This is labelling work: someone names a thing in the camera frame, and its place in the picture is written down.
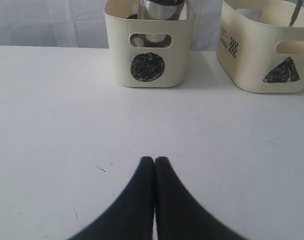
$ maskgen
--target black triangle drawing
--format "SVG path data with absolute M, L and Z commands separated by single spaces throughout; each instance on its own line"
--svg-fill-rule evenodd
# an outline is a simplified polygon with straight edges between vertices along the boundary
M 292 83 L 297 82 L 301 78 L 296 70 L 296 66 L 291 57 L 286 58 L 276 68 L 271 70 L 264 78 L 265 83 Z

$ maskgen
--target table surface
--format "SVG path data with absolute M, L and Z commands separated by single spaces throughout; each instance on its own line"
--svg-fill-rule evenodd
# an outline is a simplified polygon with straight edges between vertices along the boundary
M 0 240 L 64 240 L 96 219 L 142 156 L 252 240 L 304 240 L 304 91 L 238 89 L 192 52 L 167 89 L 113 81 L 109 51 L 0 46 Z

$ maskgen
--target white wall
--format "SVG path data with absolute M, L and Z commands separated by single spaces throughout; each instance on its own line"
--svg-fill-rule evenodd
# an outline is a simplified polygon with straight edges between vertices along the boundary
M 0 0 L 0 45 L 107 48 L 105 2 Z M 191 2 L 199 17 L 195 49 L 215 50 L 222 2 Z

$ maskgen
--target stainless steel container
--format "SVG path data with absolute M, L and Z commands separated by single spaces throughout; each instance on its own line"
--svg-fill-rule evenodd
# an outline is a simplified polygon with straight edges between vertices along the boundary
M 137 19 L 177 21 L 184 4 L 185 0 L 140 0 Z M 165 34 L 146 34 L 142 38 L 156 44 L 171 43 L 171 38 Z

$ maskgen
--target black circle drawing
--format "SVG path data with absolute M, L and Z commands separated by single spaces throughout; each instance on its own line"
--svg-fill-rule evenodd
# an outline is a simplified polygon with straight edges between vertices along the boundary
M 132 61 L 131 74 L 140 82 L 154 81 L 163 75 L 164 70 L 163 58 L 152 52 L 139 54 Z

